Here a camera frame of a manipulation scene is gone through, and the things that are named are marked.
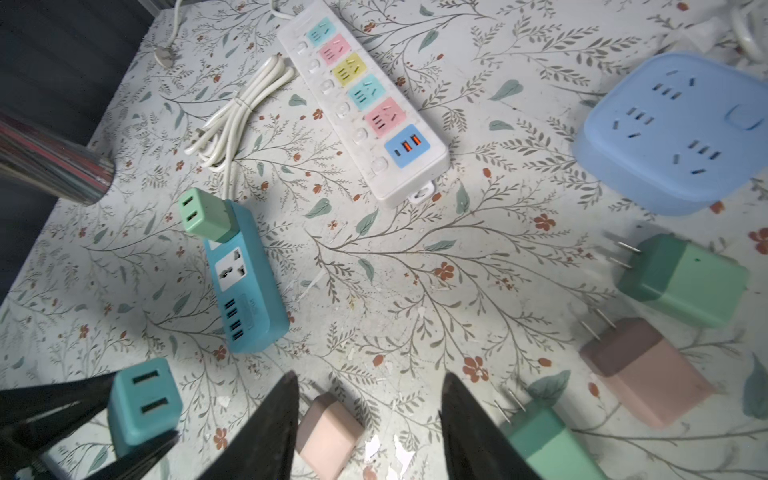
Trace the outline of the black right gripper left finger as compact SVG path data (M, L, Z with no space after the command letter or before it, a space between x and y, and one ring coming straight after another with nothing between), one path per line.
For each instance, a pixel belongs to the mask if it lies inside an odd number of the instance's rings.
M202 479L288 479L299 417L299 382L284 374Z

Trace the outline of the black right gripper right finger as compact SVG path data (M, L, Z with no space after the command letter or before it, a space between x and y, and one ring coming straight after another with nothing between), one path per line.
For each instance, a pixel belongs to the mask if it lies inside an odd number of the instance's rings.
M443 380L440 421L450 479L538 477L452 372Z

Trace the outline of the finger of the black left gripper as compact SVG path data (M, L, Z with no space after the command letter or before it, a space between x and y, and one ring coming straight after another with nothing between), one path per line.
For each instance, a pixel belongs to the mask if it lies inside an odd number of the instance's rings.
M90 475L87 480L142 479L177 444L178 439L177 431L165 432Z
M107 405L115 373L1 392L1 454L39 456Z

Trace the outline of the teal plug adapter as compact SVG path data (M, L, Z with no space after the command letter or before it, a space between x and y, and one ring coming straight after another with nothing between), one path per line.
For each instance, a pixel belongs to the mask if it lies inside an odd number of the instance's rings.
M117 457L175 430L182 410L182 399L166 359L154 358L117 372L107 405Z

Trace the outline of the light green plug adapter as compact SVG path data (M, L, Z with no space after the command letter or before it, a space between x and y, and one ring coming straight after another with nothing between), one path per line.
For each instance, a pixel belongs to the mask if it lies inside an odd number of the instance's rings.
M239 227L228 200L190 188L178 201L184 229L197 237L225 243L233 238Z

